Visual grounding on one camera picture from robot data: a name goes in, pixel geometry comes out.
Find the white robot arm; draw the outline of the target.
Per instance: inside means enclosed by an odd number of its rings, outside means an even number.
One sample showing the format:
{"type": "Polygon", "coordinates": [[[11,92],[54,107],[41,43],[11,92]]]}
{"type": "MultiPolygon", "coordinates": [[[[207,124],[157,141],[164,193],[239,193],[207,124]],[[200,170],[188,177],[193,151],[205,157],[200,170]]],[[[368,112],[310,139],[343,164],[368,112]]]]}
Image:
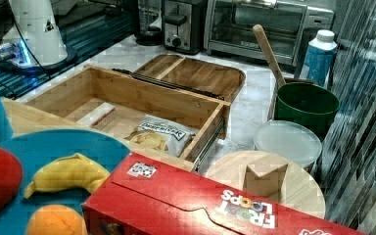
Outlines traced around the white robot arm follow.
{"type": "Polygon", "coordinates": [[[16,45],[20,54],[11,60],[26,69],[53,66],[65,60],[67,48],[56,26],[50,0],[8,0],[14,25],[3,41],[16,45]]]}

